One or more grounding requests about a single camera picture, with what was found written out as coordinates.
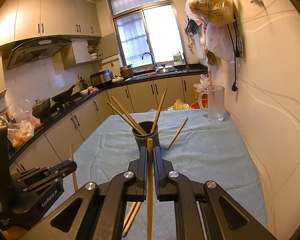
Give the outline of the wooden chopstick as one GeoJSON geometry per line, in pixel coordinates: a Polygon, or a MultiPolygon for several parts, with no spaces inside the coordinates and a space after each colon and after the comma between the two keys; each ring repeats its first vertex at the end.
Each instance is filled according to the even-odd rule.
{"type": "Polygon", "coordinates": [[[185,124],[187,123],[188,120],[188,116],[184,119],[183,123],[181,124],[181,126],[178,128],[178,130],[176,131],[175,135],[173,136],[173,138],[171,139],[171,141],[169,142],[168,146],[166,147],[166,150],[169,150],[171,148],[171,146],[173,145],[173,143],[175,142],[176,138],[178,137],[178,135],[181,133],[181,130],[183,129],[183,127],[185,126],[185,124]]]}
{"type": "Polygon", "coordinates": [[[74,152],[73,152],[73,143],[70,143],[70,161],[71,161],[71,175],[72,175],[72,183],[74,186],[74,191],[78,191],[78,184],[77,184],[77,178],[76,178],[76,164],[74,162],[74,152]]]}
{"type": "Polygon", "coordinates": [[[112,110],[119,115],[129,126],[133,129],[135,129],[140,135],[145,135],[145,133],[142,133],[140,129],[138,129],[128,118],[126,118],[123,114],[121,114],[110,102],[107,102],[107,105],[112,108],[112,110]]]}
{"type": "Polygon", "coordinates": [[[125,229],[128,221],[129,221],[129,219],[130,219],[130,217],[131,217],[131,215],[132,215],[132,213],[133,213],[133,211],[135,209],[136,204],[137,204],[137,202],[132,202],[132,204],[131,204],[131,206],[130,206],[130,208],[128,210],[128,213],[125,216],[125,220],[124,220],[124,224],[123,224],[123,229],[125,229]]]}
{"type": "Polygon", "coordinates": [[[165,97],[166,97],[167,89],[168,89],[168,87],[165,87],[164,93],[161,97],[159,107],[158,107],[158,110],[157,110],[157,113],[156,113],[156,116],[155,116],[155,119],[154,119],[154,122],[153,122],[153,126],[152,126],[152,129],[151,129],[151,133],[155,131],[155,128],[157,126],[159,116],[160,116],[160,113],[161,113],[161,110],[162,110],[162,107],[163,107],[163,103],[164,103],[164,100],[165,100],[165,97]]]}
{"type": "Polygon", "coordinates": [[[147,151],[147,240],[151,240],[153,222],[153,139],[147,139],[147,151]]]}
{"type": "Polygon", "coordinates": [[[140,132],[141,135],[146,135],[145,130],[133,119],[133,117],[128,113],[128,111],[121,105],[121,103],[115,98],[111,96],[112,100],[117,104],[119,109],[121,109],[122,113],[127,117],[127,119],[134,125],[134,127],[140,132]]]}
{"type": "Polygon", "coordinates": [[[131,228],[131,226],[132,226],[132,224],[134,222],[134,219],[135,219],[135,217],[136,217],[136,215],[137,215],[137,213],[138,213],[138,211],[139,211],[139,209],[141,207],[141,204],[142,204],[142,202],[137,202],[137,204],[135,206],[135,209],[134,209],[134,211],[133,211],[133,213],[132,213],[132,215],[131,215],[131,217],[130,217],[130,219],[129,219],[126,227],[125,227],[125,229],[123,229],[122,237],[126,237],[127,233],[129,232],[129,230],[130,230],[130,228],[131,228]]]}

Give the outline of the black kitchen countertop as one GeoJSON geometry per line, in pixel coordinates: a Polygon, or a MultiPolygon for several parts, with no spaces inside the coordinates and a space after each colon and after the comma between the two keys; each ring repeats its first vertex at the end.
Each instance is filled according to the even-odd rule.
{"type": "Polygon", "coordinates": [[[107,102],[111,100],[111,97],[121,97],[125,96],[125,100],[119,97],[119,101],[130,113],[135,113],[136,103],[132,102],[130,98],[130,90],[132,90],[132,85],[137,85],[139,83],[148,83],[149,89],[154,96],[159,95],[159,83],[169,84],[170,79],[176,79],[175,83],[178,87],[175,91],[183,89],[181,96],[179,98],[186,98],[186,94],[190,92],[192,85],[190,82],[185,81],[187,76],[198,76],[200,74],[207,74],[207,68],[205,66],[200,66],[199,68],[190,68],[189,70],[181,69],[174,72],[169,72],[166,74],[151,74],[146,73],[142,76],[134,76],[128,78],[121,82],[109,82],[105,83],[95,92],[88,92],[86,95],[80,95],[76,93],[71,96],[70,101],[65,104],[64,107],[59,106],[59,111],[54,111],[52,116],[49,117],[43,124],[41,124],[34,132],[34,137],[32,137],[28,142],[26,142],[19,150],[16,150],[13,155],[9,158],[9,164],[12,165],[20,158],[21,154],[35,142],[47,133],[48,130],[56,128],[57,122],[66,118],[66,124],[72,128],[72,133],[74,133],[75,139],[78,139],[82,143],[87,137],[89,137],[88,127],[81,126],[77,123],[77,114],[81,114],[83,117],[88,118],[88,124],[92,124],[92,119],[96,116],[100,123],[106,120],[105,115],[113,114],[113,110],[107,105],[107,102]]]}

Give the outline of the beige lower kitchen cabinets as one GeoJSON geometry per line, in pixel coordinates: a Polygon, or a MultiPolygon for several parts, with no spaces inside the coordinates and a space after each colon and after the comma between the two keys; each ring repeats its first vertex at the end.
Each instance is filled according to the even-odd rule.
{"type": "Polygon", "coordinates": [[[134,81],[101,89],[74,100],[68,107],[44,122],[25,145],[10,158],[10,171],[19,172],[38,166],[53,166],[69,157],[74,149],[110,115],[124,108],[129,114],[171,109],[177,100],[192,105],[196,100],[193,84],[199,74],[134,81]]]}

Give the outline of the beige kitchen cabinets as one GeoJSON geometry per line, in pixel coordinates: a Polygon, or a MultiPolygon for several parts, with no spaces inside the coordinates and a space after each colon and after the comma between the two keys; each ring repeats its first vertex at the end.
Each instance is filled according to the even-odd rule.
{"type": "Polygon", "coordinates": [[[0,46],[53,35],[101,36],[96,4],[86,0],[6,0],[0,46]]]}
{"type": "Polygon", "coordinates": [[[25,145],[10,158],[10,171],[19,172],[38,166],[53,166],[69,157],[74,149],[110,115],[124,108],[129,114],[171,109],[177,100],[192,105],[196,100],[193,84],[199,74],[134,81],[101,89],[74,100],[68,107],[44,122],[25,145]]]}

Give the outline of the kitchen window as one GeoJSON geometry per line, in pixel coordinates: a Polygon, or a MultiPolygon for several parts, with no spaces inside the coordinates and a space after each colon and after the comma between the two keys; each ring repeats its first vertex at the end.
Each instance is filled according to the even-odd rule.
{"type": "Polygon", "coordinates": [[[185,45],[173,0],[108,0],[123,64],[133,69],[174,65],[185,45]]]}

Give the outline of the beige upper kitchen cabinets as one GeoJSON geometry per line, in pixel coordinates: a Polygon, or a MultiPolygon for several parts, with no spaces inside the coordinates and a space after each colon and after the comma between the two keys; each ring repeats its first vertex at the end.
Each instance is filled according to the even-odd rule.
{"type": "Polygon", "coordinates": [[[86,0],[6,0],[0,46],[53,35],[101,36],[96,4],[86,0]]]}

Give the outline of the dark cylindrical utensil holder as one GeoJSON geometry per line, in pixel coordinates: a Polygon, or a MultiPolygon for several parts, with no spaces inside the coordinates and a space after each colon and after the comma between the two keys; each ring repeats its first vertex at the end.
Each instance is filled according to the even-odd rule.
{"type": "Polygon", "coordinates": [[[132,132],[134,134],[136,144],[138,146],[139,151],[141,151],[141,148],[143,146],[147,146],[147,140],[152,139],[153,140],[153,147],[160,147],[160,141],[159,141],[159,133],[158,133],[158,125],[156,125],[153,132],[151,132],[154,122],[152,121],[143,121],[140,122],[139,125],[143,130],[146,132],[145,135],[141,135],[137,130],[134,128],[132,129],[132,132]]]}

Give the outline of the light blue table cloth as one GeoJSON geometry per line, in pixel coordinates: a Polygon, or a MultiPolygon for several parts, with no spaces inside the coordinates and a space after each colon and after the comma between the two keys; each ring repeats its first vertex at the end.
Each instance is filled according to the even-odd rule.
{"type": "MultiPolygon", "coordinates": [[[[226,118],[206,120],[202,111],[164,111],[158,123],[162,159],[172,163],[167,178],[177,198],[160,202],[153,166],[152,239],[273,239],[264,227],[264,200],[255,165],[237,129],[226,118]],[[188,116],[169,150],[169,142],[188,116]]],[[[64,202],[27,234],[29,239],[121,239],[133,172],[140,151],[131,129],[109,116],[77,149],[79,189],[63,185],[64,202]]],[[[147,239],[146,200],[129,239],[147,239]]]]}

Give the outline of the plastic bag with fruit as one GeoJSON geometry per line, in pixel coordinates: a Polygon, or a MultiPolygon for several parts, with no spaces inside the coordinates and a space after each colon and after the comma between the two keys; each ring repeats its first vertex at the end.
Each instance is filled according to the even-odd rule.
{"type": "Polygon", "coordinates": [[[10,124],[1,116],[0,124],[7,125],[7,137],[16,150],[34,136],[34,126],[29,121],[22,120],[21,123],[10,124]]]}

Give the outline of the red plastic basin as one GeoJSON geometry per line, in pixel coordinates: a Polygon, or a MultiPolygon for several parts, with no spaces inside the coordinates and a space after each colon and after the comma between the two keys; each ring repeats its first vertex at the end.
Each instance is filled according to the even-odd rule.
{"type": "MultiPolygon", "coordinates": [[[[207,108],[207,99],[202,99],[203,108],[207,108]]],[[[194,102],[191,106],[192,109],[200,109],[199,101],[194,102]]]]}

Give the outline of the clear glass mug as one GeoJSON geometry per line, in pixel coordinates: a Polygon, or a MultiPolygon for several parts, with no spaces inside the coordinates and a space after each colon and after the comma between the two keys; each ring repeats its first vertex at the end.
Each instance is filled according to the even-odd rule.
{"type": "Polygon", "coordinates": [[[207,118],[210,122],[222,122],[224,120],[224,93],[224,87],[219,85],[210,85],[199,93],[200,109],[207,112],[207,118]],[[205,94],[207,95],[207,108],[202,106],[202,97],[205,94]]]}

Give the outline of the dark lidded pot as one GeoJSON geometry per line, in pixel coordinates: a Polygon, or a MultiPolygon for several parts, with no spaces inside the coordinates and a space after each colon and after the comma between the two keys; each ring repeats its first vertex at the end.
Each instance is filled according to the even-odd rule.
{"type": "Polygon", "coordinates": [[[32,114],[34,117],[38,119],[46,119],[51,116],[50,107],[51,102],[50,98],[47,99],[36,99],[35,104],[32,106],[32,114]]]}

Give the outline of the brown clay pot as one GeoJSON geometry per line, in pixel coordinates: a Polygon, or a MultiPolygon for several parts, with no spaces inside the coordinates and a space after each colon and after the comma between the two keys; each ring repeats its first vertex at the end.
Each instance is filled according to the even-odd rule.
{"type": "Polygon", "coordinates": [[[124,79],[130,78],[134,76],[132,65],[123,66],[120,68],[120,74],[124,79]]]}

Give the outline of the black wok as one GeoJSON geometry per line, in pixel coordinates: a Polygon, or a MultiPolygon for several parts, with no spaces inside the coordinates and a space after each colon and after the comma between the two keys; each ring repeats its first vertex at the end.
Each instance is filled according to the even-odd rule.
{"type": "Polygon", "coordinates": [[[79,82],[80,81],[77,80],[69,89],[55,95],[54,97],[51,98],[51,100],[54,101],[55,103],[68,102],[72,95],[73,89],[76,87],[77,84],[79,84],[79,82]]]}

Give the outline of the steel pot lid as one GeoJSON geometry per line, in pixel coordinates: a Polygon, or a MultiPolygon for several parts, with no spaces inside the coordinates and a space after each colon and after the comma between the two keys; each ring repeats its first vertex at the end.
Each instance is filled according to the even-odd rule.
{"type": "Polygon", "coordinates": [[[162,64],[161,66],[157,66],[157,68],[155,69],[155,73],[156,74],[165,74],[165,73],[171,73],[171,72],[175,72],[176,68],[175,66],[167,66],[165,64],[162,64]]]}

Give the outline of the green detergent bottle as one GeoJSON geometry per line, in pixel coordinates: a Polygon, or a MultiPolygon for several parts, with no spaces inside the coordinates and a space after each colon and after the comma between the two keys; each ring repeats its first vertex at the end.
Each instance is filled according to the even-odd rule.
{"type": "Polygon", "coordinates": [[[176,66],[184,64],[183,54],[180,51],[173,53],[173,63],[176,66]]]}

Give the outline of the pink plastic bag hanging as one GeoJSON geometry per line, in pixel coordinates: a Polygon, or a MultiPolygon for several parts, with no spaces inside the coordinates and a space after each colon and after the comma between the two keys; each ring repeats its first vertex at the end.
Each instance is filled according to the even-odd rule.
{"type": "Polygon", "coordinates": [[[232,42],[226,26],[207,25],[206,48],[223,61],[230,62],[234,59],[232,42]]]}

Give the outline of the black range hood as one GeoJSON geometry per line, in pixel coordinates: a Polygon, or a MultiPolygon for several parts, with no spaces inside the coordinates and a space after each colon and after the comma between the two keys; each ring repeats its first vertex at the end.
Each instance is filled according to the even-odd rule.
{"type": "Polygon", "coordinates": [[[70,44],[72,44],[70,39],[58,36],[34,38],[23,42],[11,50],[5,69],[11,70],[30,62],[52,57],[70,44]]]}

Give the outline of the yellow plastic bag hanging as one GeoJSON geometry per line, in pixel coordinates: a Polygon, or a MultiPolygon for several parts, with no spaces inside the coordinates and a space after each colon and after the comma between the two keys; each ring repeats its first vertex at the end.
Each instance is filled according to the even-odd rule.
{"type": "Polygon", "coordinates": [[[215,27],[235,21],[233,0],[187,0],[185,12],[189,18],[215,27]]]}

